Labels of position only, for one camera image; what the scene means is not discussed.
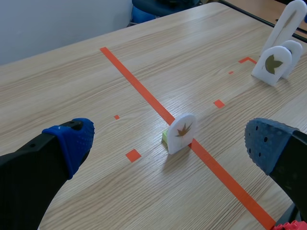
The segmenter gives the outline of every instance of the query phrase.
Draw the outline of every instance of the white wall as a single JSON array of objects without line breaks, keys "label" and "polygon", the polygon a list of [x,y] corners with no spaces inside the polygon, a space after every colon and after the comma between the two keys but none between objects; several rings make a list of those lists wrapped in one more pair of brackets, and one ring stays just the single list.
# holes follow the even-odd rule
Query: white wall
[{"label": "white wall", "polygon": [[131,0],[0,0],[0,65],[128,25]]}]

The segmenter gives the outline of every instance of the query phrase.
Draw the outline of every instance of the green leaf symbol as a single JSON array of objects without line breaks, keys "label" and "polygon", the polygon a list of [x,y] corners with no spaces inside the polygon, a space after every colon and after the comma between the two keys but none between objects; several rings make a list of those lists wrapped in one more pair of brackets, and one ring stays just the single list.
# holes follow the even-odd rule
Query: green leaf symbol
[{"label": "green leaf symbol", "polygon": [[272,54],[265,60],[265,69],[269,73],[275,74],[275,68],[280,67],[282,64],[283,64],[282,61],[274,60],[274,54]]}]

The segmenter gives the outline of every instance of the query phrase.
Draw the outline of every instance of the red object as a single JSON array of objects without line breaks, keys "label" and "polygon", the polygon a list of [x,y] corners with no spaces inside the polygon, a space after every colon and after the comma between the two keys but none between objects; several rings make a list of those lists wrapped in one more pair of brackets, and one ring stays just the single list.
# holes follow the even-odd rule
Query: red object
[{"label": "red object", "polygon": [[126,157],[129,159],[129,161],[135,162],[138,158],[141,157],[141,155],[139,154],[139,152],[135,149],[131,150],[130,152],[128,152],[126,154]]},{"label": "red object", "polygon": [[242,60],[239,60],[239,63],[242,64],[243,62],[246,62],[246,61],[251,61],[252,63],[257,64],[257,62],[255,60],[251,59],[250,57],[246,57]]},{"label": "red object", "polygon": [[[165,109],[160,102],[140,83],[140,81],[112,54],[103,47],[100,51],[111,61],[111,63],[121,72],[130,84],[142,95],[142,97],[152,106],[153,109],[171,125],[175,118]],[[193,139],[189,145],[195,154],[204,162],[207,167],[220,179],[229,191],[246,207],[248,211],[266,229],[271,230],[275,221],[270,215],[240,186],[240,184],[210,155],[201,144]]]},{"label": "red object", "polygon": [[278,226],[275,226],[272,230],[307,230],[307,224],[304,221],[297,222],[296,220],[294,220],[291,224],[280,224]]},{"label": "red object", "polygon": [[221,100],[217,100],[214,102],[214,104],[216,105],[216,107],[223,108],[225,106],[225,104],[221,101]]}]

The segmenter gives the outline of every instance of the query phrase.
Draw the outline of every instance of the orange tape line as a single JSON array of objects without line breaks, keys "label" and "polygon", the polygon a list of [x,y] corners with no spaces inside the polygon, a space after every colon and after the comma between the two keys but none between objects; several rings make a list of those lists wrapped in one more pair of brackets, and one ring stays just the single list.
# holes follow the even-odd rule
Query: orange tape line
[{"label": "orange tape line", "polygon": [[[155,109],[155,111],[169,124],[174,117],[158,102],[158,100],[130,73],[130,71],[108,50],[106,47],[100,51],[112,62],[112,64],[124,75],[143,98]],[[204,149],[201,144],[193,139],[189,145],[196,155],[208,166],[208,168],[220,179],[220,181],[235,195],[246,209],[266,229],[270,230],[275,225],[275,220],[239,185],[237,181]]]}]

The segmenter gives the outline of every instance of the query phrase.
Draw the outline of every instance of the brown leaf symbol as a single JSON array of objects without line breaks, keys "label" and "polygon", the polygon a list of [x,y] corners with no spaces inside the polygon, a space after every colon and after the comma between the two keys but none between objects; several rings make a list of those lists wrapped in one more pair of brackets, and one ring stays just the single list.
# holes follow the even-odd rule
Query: brown leaf symbol
[{"label": "brown leaf symbol", "polygon": [[182,130],[177,129],[178,130],[178,135],[176,137],[183,137],[184,135],[186,135],[190,131],[191,125],[189,125],[189,127],[186,128],[186,123],[184,123],[184,126],[183,126]]},{"label": "brown leaf symbol", "polygon": [[274,60],[274,54],[272,54],[265,60],[265,69],[269,73],[275,74],[275,68],[280,67],[282,64],[283,64],[282,61]]}]

